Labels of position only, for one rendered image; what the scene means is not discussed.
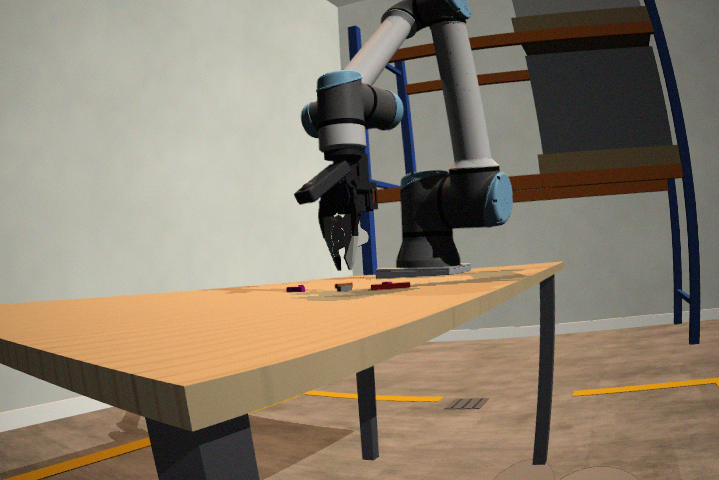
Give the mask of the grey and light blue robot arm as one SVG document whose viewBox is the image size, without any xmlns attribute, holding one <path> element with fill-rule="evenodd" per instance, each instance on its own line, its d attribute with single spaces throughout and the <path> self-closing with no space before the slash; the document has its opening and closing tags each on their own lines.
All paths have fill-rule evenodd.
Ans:
<svg viewBox="0 0 719 480">
<path fill-rule="evenodd" d="M 454 163 L 449 172 L 425 170 L 402 177 L 402 244 L 397 268 L 460 265 L 453 229 L 500 226 L 511 214 L 510 179 L 491 158 L 466 28 L 465 19 L 470 17 L 466 0 L 403 0 L 395 4 L 343 70 L 318 78 L 317 101 L 301 112 L 302 126 L 308 135 L 319 138 L 321 152 L 364 150 L 366 129 L 391 130 L 404 112 L 396 94 L 372 85 L 404 40 L 430 27 Z"/>
</svg>

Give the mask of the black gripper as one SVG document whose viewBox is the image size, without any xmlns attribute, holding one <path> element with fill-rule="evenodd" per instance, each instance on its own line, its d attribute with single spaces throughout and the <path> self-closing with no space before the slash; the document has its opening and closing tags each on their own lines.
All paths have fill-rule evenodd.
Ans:
<svg viewBox="0 0 719 480">
<path fill-rule="evenodd" d="M 361 149 L 327 150 L 324 152 L 324 160 L 333 161 L 333 164 L 346 161 L 351 169 L 351 172 L 321 196 L 318 219 L 337 270 L 341 271 L 339 249 L 344 247 L 345 262 L 348 269 L 352 270 L 357 247 L 367 243 L 369 239 L 368 233 L 359 224 L 361 212 L 378 209 L 376 182 L 369 182 L 368 156 L 362 153 Z M 372 190 L 375 192 L 375 203 Z M 339 215 L 334 217 L 336 213 Z"/>
</svg>

